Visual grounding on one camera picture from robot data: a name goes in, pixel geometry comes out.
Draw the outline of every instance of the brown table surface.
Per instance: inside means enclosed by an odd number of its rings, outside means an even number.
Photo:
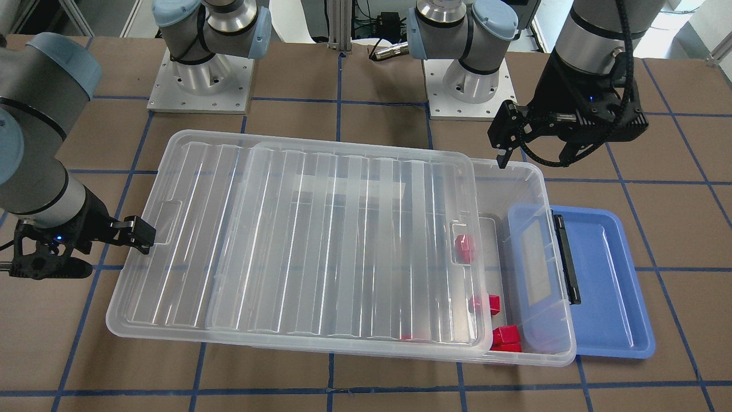
[[[427,118],[421,65],[408,57],[377,64],[362,46],[339,58],[272,43],[246,117],[152,114],[162,40],[75,40],[104,76],[58,159],[121,216],[142,212],[168,138],[186,128],[495,156],[487,123]],[[507,56],[520,103],[546,59]],[[0,411],[732,411],[732,91],[698,60],[635,67],[649,130],[542,170],[552,204],[622,220],[657,341],[650,359],[502,367],[122,339],[105,312],[127,250],[98,245],[88,279],[0,276]],[[533,145],[559,150],[556,139]],[[11,238],[15,219],[0,224]]]

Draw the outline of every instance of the plastic storage box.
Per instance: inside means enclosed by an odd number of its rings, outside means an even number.
[[[120,274],[107,312],[119,336],[553,366],[575,356],[543,178],[527,163],[184,130],[143,218],[156,243]],[[503,302],[493,317],[489,293]],[[522,353],[490,350],[506,324]]]

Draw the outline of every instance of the grid line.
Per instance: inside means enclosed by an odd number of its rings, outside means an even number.
[[[343,95],[343,59],[346,54],[341,52],[338,54],[338,83],[337,83],[337,94],[336,94],[336,107],[335,107],[335,141],[340,141],[340,115],[341,108],[343,107],[343,101],[341,96]]]
[[[696,164],[697,169],[699,169],[699,172],[701,173],[701,177],[704,179],[704,182],[709,182],[709,179],[706,177],[706,173],[704,173],[704,169],[702,169],[702,167],[701,167],[701,163],[699,163],[699,159],[696,157],[696,154],[694,154],[694,150],[692,150],[692,148],[691,148],[689,139],[687,139],[686,134],[684,133],[683,129],[681,129],[679,120],[676,118],[676,115],[673,113],[673,110],[671,109],[671,105],[668,104],[668,100],[666,100],[666,96],[663,95],[663,91],[661,90],[661,87],[658,85],[658,82],[656,81],[656,78],[653,76],[653,73],[651,73],[651,68],[648,66],[645,59],[643,59],[643,66],[646,67],[646,71],[648,72],[649,76],[651,77],[651,81],[653,82],[653,85],[656,86],[656,90],[658,90],[658,94],[661,96],[661,100],[663,101],[663,104],[666,106],[668,113],[671,115],[671,119],[673,120],[673,123],[676,125],[676,129],[679,131],[681,138],[684,140],[684,144],[686,144],[686,147],[689,150],[689,154],[691,155],[692,159],[694,160],[694,163]],[[720,209],[720,212],[722,212],[722,216],[724,216],[725,220],[727,221],[727,225],[730,228],[732,228],[732,221],[730,221],[730,218],[727,215],[725,208],[722,206],[722,202],[720,201],[720,198],[717,197],[717,192],[714,191],[714,188],[711,185],[707,185],[707,187],[709,187],[709,191],[712,193],[712,197],[714,197],[714,201],[717,203],[717,206]]]
[[[620,172],[620,168],[618,167],[618,163],[615,160],[615,156],[613,155],[613,151],[610,148],[609,144],[605,144],[605,146],[608,148],[608,154],[610,155],[610,160],[613,162],[613,167],[615,168],[615,172],[618,175],[619,179],[622,179],[622,173]],[[661,271],[658,270],[658,264],[656,263],[656,258],[653,254],[653,251],[651,250],[651,244],[648,241],[648,238],[646,237],[646,232],[643,230],[643,225],[641,224],[640,217],[638,216],[638,212],[635,209],[635,205],[633,204],[633,200],[630,196],[630,192],[628,191],[628,187],[625,183],[621,183],[621,186],[623,188],[623,192],[625,194],[626,200],[628,201],[628,205],[630,206],[630,211],[633,214],[633,218],[635,219],[635,224],[638,226],[638,231],[640,232],[640,236],[643,239],[643,244],[646,247],[646,251],[648,252],[649,258],[651,260],[651,265],[653,266],[654,272],[656,273],[656,278],[661,286],[661,291],[663,292],[663,296],[666,300],[666,304],[668,305],[669,310],[671,311],[671,317],[673,318],[673,322],[676,324],[676,330],[679,332],[679,336],[681,337],[681,341],[684,344],[684,349],[686,350],[687,356],[689,357],[689,362],[691,363],[691,366],[694,370],[694,376],[697,379],[697,384],[701,388],[702,394],[704,395],[704,399],[706,401],[707,406],[709,407],[710,412],[714,412],[714,406],[712,405],[712,399],[709,397],[709,393],[706,390],[706,387],[704,386],[704,380],[701,376],[701,373],[699,372],[698,365],[696,363],[696,360],[694,359],[694,354],[692,353],[691,347],[689,346],[689,342],[687,341],[686,334],[684,333],[684,329],[681,326],[681,322],[679,321],[678,316],[676,315],[676,309],[673,307],[673,302],[671,301],[671,296],[668,294],[668,291],[666,290],[665,282],[663,281],[663,278],[661,277]]]
[[[143,129],[142,136],[140,137],[140,143],[138,144],[138,149],[135,152],[135,158],[132,160],[132,166],[130,167],[130,173],[127,176],[127,182],[124,184],[124,189],[122,190],[122,195],[119,198],[119,203],[117,205],[117,209],[114,213],[114,218],[119,218],[120,213],[122,213],[122,206],[124,205],[124,201],[127,198],[127,193],[130,190],[130,184],[132,183],[132,177],[133,173],[132,171],[135,170],[135,167],[137,166],[137,162],[140,159],[140,154],[142,153],[142,148],[145,145],[145,139],[147,137],[147,133],[150,130],[150,125],[152,123],[152,118],[154,114],[153,112],[149,112],[147,117],[147,122],[145,124],[145,128]],[[109,251],[109,245],[105,244],[104,248],[102,249],[102,255],[100,256],[99,263],[100,265],[104,265],[104,259],[107,257],[107,252]],[[102,269],[98,268],[94,272],[94,278],[91,281],[91,286],[89,287],[89,293],[86,296],[86,302],[84,304],[84,308],[81,312],[81,318],[79,320],[78,327],[76,328],[76,333],[74,336],[73,343],[71,345],[71,349],[69,350],[69,357],[66,361],[66,365],[64,366],[64,371],[61,374],[61,380],[59,381],[59,388],[57,390],[56,396],[53,398],[53,406],[51,407],[51,412],[57,412],[59,409],[59,403],[61,402],[61,394],[63,393],[66,382],[69,378],[69,373],[71,372],[71,366],[74,362],[74,358],[76,356],[76,350],[79,346],[79,342],[81,340],[81,334],[84,329],[84,324],[86,323],[86,318],[89,315],[89,309],[92,305],[92,299],[94,297],[94,291],[97,289],[97,285],[99,283],[99,277],[102,273]]]
[[[582,392],[585,396],[585,403],[587,403],[587,411],[594,412],[594,408],[592,407],[592,398],[590,397],[589,387],[587,386],[585,367],[582,365],[582,355],[576,355],[575,360],[577,361],[577,371],[580,373],[580,385],[582,386]]]
[[[460,392],[460,408],[462,412],[468,412],[468,396],[465,392],[465,377],[463,377],[463,364],[455,362],[457,369],[457,387]]]

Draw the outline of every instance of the red cube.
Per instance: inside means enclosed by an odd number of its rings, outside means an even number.
[[[490,315],[496,316],[501,311],[501,297],[488,295],[488,306],[490,306]]]
[[[495,345],[490,348],[500,352],[523,352],[521,343],[506,343],[505,345]]]
[[[509,343],[521,342],[521,335],[518,333],[516,325],[499,326],[493,329],[493,344],[505,345]]]
[[[473,240],[468,235],[458,235],[455,238],[455,252],[458,263],[470,263],[473,261]]]

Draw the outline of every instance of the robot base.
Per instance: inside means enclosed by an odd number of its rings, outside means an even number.
[[[249,101],[254,60],[237,56],[226,56],[226,59],[234,75],[229,79],[230,84],[213,95],[194,95],[177,84],[170,51],[166,49],[147,109],[164,113],[244,114]]]
[[[493,97],[485,103],[465,103],[451,96],[442,83],[450,59],[431,59],[424,61],[425,86],[430,101],[430,118],[435,120],[479,120],[491,121],[498,113],[504,100],[516,100],[511,76],[506,60],[501,63],[501,82]]]

